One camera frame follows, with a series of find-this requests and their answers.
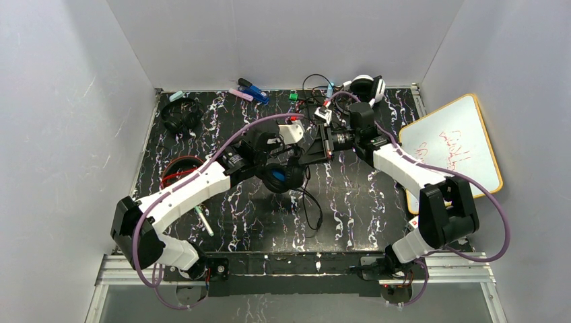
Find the blue black headphones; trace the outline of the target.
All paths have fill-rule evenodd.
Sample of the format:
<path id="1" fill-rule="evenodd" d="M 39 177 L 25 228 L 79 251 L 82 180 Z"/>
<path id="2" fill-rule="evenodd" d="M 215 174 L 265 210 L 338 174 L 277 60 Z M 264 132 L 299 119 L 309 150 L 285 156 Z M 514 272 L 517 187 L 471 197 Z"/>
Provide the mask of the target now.
<path id="1" fill-rule="evenodd" d="M 307 224 L 311 230 L 318 231 L 323 224 L 323 209 L 317 199 L 307 191 L 307 184 L 311 176 L 309 166 L 300 163 L 303 152 L 303 149 L 295 148 L 294 153 L 285 164 L 275 162 L 266 164 L 257 171 L 256 177 L 262 180 L 265 187 L 273 193 L 282 194 L 289 190 L 300 192 Z M 305 205 L 306 199 L 314 202 L 318 207 L 319 216 L 315 226 L 309 223 Z"/>

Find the red headphones with cable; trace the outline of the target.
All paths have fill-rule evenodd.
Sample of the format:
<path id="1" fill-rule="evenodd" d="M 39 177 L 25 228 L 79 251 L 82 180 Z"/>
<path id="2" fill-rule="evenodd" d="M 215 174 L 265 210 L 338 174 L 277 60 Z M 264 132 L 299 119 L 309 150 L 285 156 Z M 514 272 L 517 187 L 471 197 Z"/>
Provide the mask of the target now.
<path id="1" fill-rule="evenodd" d="M 204 164 L 204 161 L 193 155 L 184 155 L 173 159 L 162 173 L 160 189 L 174 184 L 177 180 L 191 174 Z"/>

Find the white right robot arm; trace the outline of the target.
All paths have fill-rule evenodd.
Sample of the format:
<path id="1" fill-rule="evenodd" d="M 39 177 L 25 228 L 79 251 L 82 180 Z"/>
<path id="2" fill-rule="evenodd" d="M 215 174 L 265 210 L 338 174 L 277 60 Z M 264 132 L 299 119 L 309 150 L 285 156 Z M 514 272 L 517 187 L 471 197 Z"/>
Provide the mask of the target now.
<path id="1" fill-rule="evenodd" d="M 320 133 L 299 162 L 318 164 L 329 161 L 337 151 L 352 149 L 361 160 L 413 193 L 419 203 L 418 227 L 385 248 L 385 268 L 401 268 L 479 229 L 467 180 L 422 167 L 394 137 L 381 131 L 368 103 L 358 102 L 350 108 L 348 127 L 336 131 L 330 126 L 329 104 L 315 110 Z"/>

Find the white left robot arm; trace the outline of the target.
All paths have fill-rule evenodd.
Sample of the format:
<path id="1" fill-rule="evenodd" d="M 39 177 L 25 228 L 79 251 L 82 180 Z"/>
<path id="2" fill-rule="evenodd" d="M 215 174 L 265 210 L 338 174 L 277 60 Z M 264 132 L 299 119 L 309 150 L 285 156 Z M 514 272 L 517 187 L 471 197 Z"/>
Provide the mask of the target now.
<path id="1" fill-rule="evenodd" d="M 170 186 L 116 204 L 110 235 L 133 269 L 163 264 L 190 271 L 205 262 L 196 245 L 164 231 L 197 205 L 260 173 L 271 151 L 303 138 L 300 114 L 284 114 L 285 124 L 278 124 L 279 117 L 247 124 L 197 170 Z"/>

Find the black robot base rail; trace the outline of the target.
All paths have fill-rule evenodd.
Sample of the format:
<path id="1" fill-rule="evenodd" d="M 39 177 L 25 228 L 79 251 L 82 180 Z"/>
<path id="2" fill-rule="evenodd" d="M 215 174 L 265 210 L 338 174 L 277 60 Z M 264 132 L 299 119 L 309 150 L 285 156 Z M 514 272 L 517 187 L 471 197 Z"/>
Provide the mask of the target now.
<path id="1" fill-rule="evenodd" d="M 378 297 L 402 273 L 379 268 L 380 252 L 209 252 L 214 297 L 356 294 Z"/>

